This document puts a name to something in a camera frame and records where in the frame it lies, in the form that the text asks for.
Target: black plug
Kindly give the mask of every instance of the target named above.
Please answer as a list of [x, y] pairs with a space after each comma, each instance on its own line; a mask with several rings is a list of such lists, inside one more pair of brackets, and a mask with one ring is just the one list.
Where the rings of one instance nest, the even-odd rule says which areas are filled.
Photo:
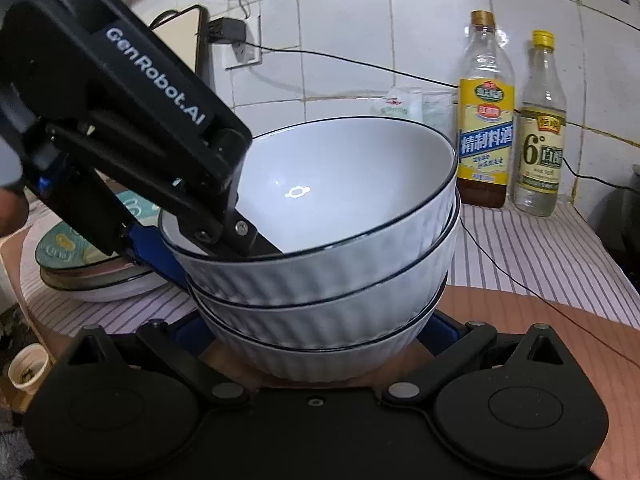
[[244, 43], [246, 41], [246, 24], [235, 18], [218, 18], [207, 23], [209, 43]]

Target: tile wall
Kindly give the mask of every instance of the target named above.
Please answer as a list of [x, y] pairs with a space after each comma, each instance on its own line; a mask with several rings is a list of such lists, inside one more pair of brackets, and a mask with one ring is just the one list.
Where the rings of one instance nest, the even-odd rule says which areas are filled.
[[[203, 4], [241, 17], [236, 0], [124, 0], [149, 23], [166, 9]], [[516, 71], [527, 78], [530, 33], [556, 34], [568, 97], [566, 151], [574, 169], [626, 184], [640, 164], [640, 4], [630, 0], [246, 0], [260, 14], [262, 44], [306, 48], [456, 83], [469, 12], [491, 9]], [[225, 70], [227, 46], [213, 46], [217, 94], [254, 134], [288, 124], [368, 114], [393, 85], [419, 81], [338, 60], [265, 53], [262, 63]], [[561, 192], [603, 237], [616, 237], [619, 195], [564, 171]]]

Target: bottle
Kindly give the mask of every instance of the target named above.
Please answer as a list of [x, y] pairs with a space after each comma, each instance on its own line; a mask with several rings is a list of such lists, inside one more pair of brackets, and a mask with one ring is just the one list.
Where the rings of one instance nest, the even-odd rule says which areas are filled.
[[487, 10], [471, 13], [458, 92], [460, 198], [465, 204], [502, 207], [513, 141], [513, 68]]
[[531, 72], [522, 94], [512, 200], [518, 209], [536, 216], [549, 216], [554, 211], [562, 168], [566, 98], [556, 71], [554, 50], [553, 34], [533, 31]]

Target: brown table surface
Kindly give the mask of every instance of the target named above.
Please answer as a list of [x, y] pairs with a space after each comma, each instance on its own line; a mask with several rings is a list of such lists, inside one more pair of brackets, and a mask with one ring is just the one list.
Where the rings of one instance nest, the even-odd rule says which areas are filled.
[[[26, 306], [20, 293], [19, 264], [25, 235], [26, 231], [18, 232], [0, 250], [23, 311]], [[593, 465], [593, 471], [604, 480], [640, 480], [640, 366], [629, 363], [606, 348], [575, 323], [590, 330], [636, 364], [640, 363], [640, 332], [569, 306], [555, 306], [569, 319], [534, 297], [448, 286], [438, 309], [461, 322], [484, 320], [500, 332], [506, 333], [526, 332], [536, 322], [551, 325], [580, 363], [609, 412], [609, 433]], [[52, 332], [31, 319], [30, 321], [53, 357], [59, 356], [70, 338]], [[294, 386], [288, 381], [255, 370], [217, 342], [205, 350], [200, 358], [249, 388], [267, 385]], [[431, 358], [420, 343], [414, 342], [378, 370], [331, 386], [371, 385], [380, 388]]]

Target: brown liquid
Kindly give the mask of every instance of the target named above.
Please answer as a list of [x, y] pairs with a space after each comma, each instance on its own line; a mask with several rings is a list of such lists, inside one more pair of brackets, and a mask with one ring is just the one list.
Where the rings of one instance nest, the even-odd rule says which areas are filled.
[[459, 178], [456, 183], [463, 204], [500, 209], [507, 197], [507, 187]]

